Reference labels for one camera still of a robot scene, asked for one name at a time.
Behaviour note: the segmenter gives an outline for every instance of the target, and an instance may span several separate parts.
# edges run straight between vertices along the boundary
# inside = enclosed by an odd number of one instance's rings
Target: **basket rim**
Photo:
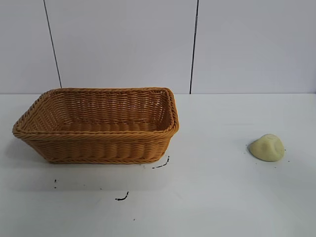
[[[162,91],[164,90],[169,98],[169,114],[171,116],[171,124],[165,130],[158,131],[26,131],[21,129],[21,126],[32,117],[32,113],[36,111],[39,104],[46,99],[48,99],[49,95],[61,92],[91,92],[95,93],[97,91],[100,92],[109,92],[109,93],[117,93],[117,92],[133,92],[133,91]],[[76,139],[89,139],[89,138],[107,138],[107,139],[117,139],[117,138],[136,138],[139,136],[141,139],[149,139],[149,138],[165,138],[172,137],[179,129],[179,121],[177,110],[175,106],[174,95],[169,88],[166,87],[143,87],[143,88],[58,88],[49,90],[43,93],[34,103],[33,105],[21,116],[21,118],[15,123],[13,126],[13,134],[18,138],[33,138],[36,140],[51,140],[54,138],[76,138]]]

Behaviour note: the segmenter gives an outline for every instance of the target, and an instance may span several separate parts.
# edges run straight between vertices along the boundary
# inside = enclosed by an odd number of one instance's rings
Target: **rectangular wicker basket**
[[[42,94],[13,134],[51,163],[140,164],[159,160],[178,129],[167,88],[64,88]]]

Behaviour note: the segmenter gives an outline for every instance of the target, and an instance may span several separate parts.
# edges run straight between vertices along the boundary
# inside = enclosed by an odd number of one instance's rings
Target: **black mark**
[[[126,196],[124,198],[116,198],[115,200],[116,201],[123,201],[127,198],[128,194],[129,194],[129,191],[127,191]]]
[[[43,3],[44,3],[44,9],[45,9],[45,14],[46,14],[46,20],[47,20],[47,26],[48,26],[48,31],[49,31],[51,46],[52,46],[52,48],[53,48],[53,55],[54,55],[54,59],[55,59],[55,64],[56,64],[56,69],[57,69],[59,84],[60,84],[60,88],[62,88],[62,86],[61,86],[61,80],[60,80],[60,73],[59,73],[59,68],[58,68],[58,63],[57,63],[57,58],[56,58],[56,52],[55,52],[55,47],[54,47],[54,41],[53,41],[53,36],[52,36],[52,34],[51,34],[50,23],[49,23],[49,18],[48,18],[48,14],[47,14],[47,8],[46,8],[46,2],[45,2],[45,0],[43,0]]]
[[[195,23],[195,26],[194,26],[193,52],[192,52],[192,64],[191,64],[191,79],[190,79],[190,92],[189,92],[190,95],[192,93],[192,78],[193,78],[194,56],[195,56],[195,51],[196,51],[196,38],[197,38],[197,29],[198,29],[198,2],[199,2],[199,0],[197,0],[196,23]]]
[[[163,165],[160,165],[160,166],[157,166],[157,167],[152,167],[152,169],[161,168],[161,167],[163,167],[163,166],[167,165],[167,164],[168,164],[168,162],[169,162],[169,158],[170,158],[170,156],[168,156],[168,159],[167,159],[166,164],[163,164]]]

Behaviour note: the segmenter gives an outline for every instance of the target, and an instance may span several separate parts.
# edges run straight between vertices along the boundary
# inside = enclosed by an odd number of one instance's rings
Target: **black stain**
[[[168,164],[168,162],[169,162],[169,158],[170,158],[170,156],[168,156],[168,159],[167,159],[166,164],[163,164],[163,165],[160,165],[160,166],[157,166],[157,167],[152,167],[152,169],[161,168],[161,167],[163,167],[163,166],[167,165],[167,164]]]
[[[128,194],[129,194],[129,191],[127,191],[125,197],[123,197],[123,198],[116,198],[115,200],[116,201],[123,201],[123,200],[125,200],[127,198]]]

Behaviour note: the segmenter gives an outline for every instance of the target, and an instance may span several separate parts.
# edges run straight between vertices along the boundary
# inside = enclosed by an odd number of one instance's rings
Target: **white tabletop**
[[[47,163],[11,134],[37,97],[0,95],[1,237],[316,234],[316,95],[177,95],[180,130],[145,165]],[[246,150],[266,133],[279,162]]]

